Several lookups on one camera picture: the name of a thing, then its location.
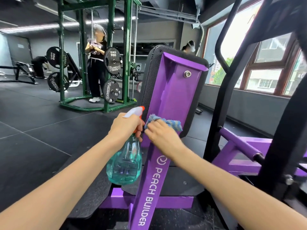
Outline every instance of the purple metal frame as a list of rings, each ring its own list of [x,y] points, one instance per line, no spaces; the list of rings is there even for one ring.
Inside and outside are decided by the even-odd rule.
[[[212,163],[236,176],[240,174],[258,174],[261,165],[253,161],[254,157],[256,154],[261,154],[265,157],[272,139],[240,137],[226,128],[222,128],[220,134],[228,140],[228,143]],[[238,153],[243,153],[250,160],[234,159]],[[307,174],[300,169],[297,169],[295,174],[302,177],[307,176]]]
[[[148,115],[186,121],[204,65],[164,52],[161,58]],[[185,77],[185,71],[191,76]],[[155,208],[191,208],[193,197],[160,197],[170,160],[144,136],[141,147],[148,147],[147,159],[136,196],[114,188],[99,208],[129,209],[129,229],[148,230]]]

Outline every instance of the security camera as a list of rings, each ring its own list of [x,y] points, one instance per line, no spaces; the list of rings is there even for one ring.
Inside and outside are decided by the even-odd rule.
[[[192,23],[192,29],[199,27],[199,23]]]

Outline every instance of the rag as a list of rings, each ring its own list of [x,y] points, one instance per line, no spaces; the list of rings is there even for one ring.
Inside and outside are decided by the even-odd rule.
[[[152,114],[149,116],[146,124],[145,124],[145,129],[147,129],[147,125],[151,122],[151,121],[155,121],[161,119],[163,120],[168,126],[170,126],[172,129],[174,129],[175,131],[182,131],[182,127],[181,127],[181,122],[180,121],[176,121],[176,120],[166,120],[163,119],[159,116],[156,116],[155,114]]]

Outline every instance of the screw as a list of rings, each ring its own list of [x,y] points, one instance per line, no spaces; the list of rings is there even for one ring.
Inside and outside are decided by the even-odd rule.
[[[292,176],[289,175],[289,174],[286,174],[285,175],[285,183],[286,183],[286,185],[292,185],[293,182],[294,182],[294,180],[293,180]]]
[[[183,76],[184,76],[185,78],[191,77],[191,72],[187,70],[187,71],[185,71],[185,72],[183,73]]]

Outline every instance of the person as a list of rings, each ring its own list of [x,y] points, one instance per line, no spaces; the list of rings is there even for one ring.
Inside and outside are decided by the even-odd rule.
[[[185,46],[181,49],[185,53],[190,53],[195,51],[195,43],[193,40],[190,40]]]
[[[139,116],[114,119],[108,135],[64,170],[0,213],[1,229],[58,230],[107,161],[136,129]],[[189,150],[162,120],[148,124],[145,134],[161,152],[217,198],[246,230],[306,230],[307,219],[274,197]]]
[[[31,60],[31,64],[33,64],[33,70],[34,70],[35,76],[37,78],[45,78],[43,64],[45,64],[47,68],[49,67],[46,56],[35,57],[34,59]]]
[[[91,39],[85,48],[85,52],[90,53],[87,62],[87,75],[92,95],[92,98],[89,101],[93,103],[100,101],[100,88],[98,81],[100,81],[101,90],[103,90],[103,85],[105,84],[106,67],[103,62],[103,55],[107,47],[105,29],[102,26],[95,24],[94,32],[95,39]]]

